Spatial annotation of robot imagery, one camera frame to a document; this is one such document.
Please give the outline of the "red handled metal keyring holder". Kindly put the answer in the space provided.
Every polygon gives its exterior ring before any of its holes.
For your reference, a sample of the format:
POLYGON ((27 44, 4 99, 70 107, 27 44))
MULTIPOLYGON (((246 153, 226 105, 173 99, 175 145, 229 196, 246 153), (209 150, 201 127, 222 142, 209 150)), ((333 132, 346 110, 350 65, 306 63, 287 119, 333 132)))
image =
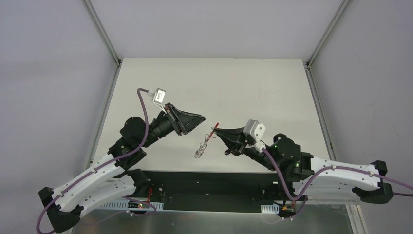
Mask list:
POLYGON ((216 128, 218 128, 219 124, 220 123, 217 122, 215 126, 211 128, 211 132, 205 135, 204 141, 200 143, 199 148, 194 153, 195 158, 200 158, 204 154, 205 149, 208 147, 208 142, 211 138, 217 138, 215 130, 216 128))

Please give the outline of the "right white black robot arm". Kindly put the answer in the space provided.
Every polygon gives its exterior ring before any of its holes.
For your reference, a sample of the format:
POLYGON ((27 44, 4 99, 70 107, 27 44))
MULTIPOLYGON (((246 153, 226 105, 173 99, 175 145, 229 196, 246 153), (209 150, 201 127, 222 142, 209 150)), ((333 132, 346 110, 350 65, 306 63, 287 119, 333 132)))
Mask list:
POLYGON ((309 196, 357 197, 362 202, 386 204, 394 196, 391 184, 383 181, 384 161, 354 165, 331 161, 303 152, 301 146, 284 134, 276 134, 267 145, 257 133, 246 128, 214 128, 214 134, 227 147, 225 155, 245 155, 278 178, 277 195, 284 200, 309 196))

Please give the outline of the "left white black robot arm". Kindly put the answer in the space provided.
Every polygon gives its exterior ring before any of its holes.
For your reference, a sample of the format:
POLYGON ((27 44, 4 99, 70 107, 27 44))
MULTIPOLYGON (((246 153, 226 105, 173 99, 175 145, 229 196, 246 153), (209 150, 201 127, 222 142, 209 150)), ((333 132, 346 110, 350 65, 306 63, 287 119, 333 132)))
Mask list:
POLYGON ((131 169, 146 156, 143 149, 171 132, 186 135, 206 119, 171 103, 165 108, 151 124, 140 117, 129 118, 120 130, 122 137, 96 164, 62 186, 39 191, 55 233, 71 229, 86 214, 109 201, 130 195, 147 196, 147 177, 140 169, 131 169))

